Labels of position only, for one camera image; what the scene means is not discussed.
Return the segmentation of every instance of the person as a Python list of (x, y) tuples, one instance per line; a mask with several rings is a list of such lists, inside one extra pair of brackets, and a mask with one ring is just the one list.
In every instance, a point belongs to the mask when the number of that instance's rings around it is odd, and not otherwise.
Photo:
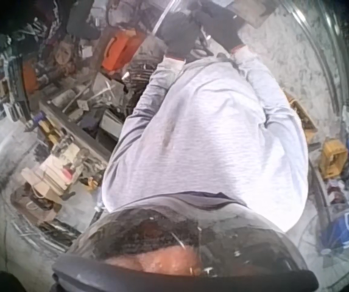
[[(238, 20), (203, 1), (168, 16), (167, 52), (127, 118), (110, 213), (53, 266), (64, 291), (315, 291), (284, 232), (307, 199), (301, 122)], [(203, 27), (229, 58), (185, 64)]]

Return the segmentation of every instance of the skin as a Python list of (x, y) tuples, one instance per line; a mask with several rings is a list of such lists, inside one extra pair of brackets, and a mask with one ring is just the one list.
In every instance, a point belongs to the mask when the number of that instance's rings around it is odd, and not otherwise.
[(198, 276), (200, 262), (190, 246), (170, 246), (138, 255), (122, 255), (106, 262), (121, 268), (173, 276)]

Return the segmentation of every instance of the gray long-sleeve shirt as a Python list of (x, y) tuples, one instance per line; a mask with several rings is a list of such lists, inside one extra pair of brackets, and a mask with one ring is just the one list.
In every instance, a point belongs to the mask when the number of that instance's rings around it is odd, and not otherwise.
[(105, 173), (113, 211), (167, 193), (222, 192), (289, 230), (308, 194), (308, 149), (287, 98), (248, 47), (233, 61), (164, 58)]

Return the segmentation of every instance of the metal pipe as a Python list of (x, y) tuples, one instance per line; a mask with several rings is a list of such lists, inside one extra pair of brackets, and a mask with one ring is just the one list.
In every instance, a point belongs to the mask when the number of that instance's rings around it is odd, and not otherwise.
[(309, 43), (311, 44), (326, 78), (327, 88), (331, 96), (331, 105), (333, 106), (333, 111), (336, 115), (340, 116), (340, 105), (338, 102), (336, 86), (333, 80), (333, 74), (331, 73), (330, 67), (328, 66), (323, 50), (313, 36), (314, 34), (311, 27), (307, 23), (303, 12), (301, 12), (301, 10), (297, 8), (297, 6), (291, 0), (280, 0), (280, 2), (281, 5), (286, 9), (286, 11), (296, 19), (301, 29), (303, 29)]

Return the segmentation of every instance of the hand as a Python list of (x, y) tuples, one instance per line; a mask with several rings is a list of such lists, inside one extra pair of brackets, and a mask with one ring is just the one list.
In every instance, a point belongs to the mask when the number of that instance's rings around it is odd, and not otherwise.
[(201, 5), (201, 8), (193, 11), (193, 15), (207, 34), (231, 53), (243, 45), (238, 37), (240, 18), (234, 12), (211, 1), (202, 1)]
[(169, 14), (158, 35), (167, 45), (167, 57), (185, 60), (200, 35), (200, 24), (182, 12)]

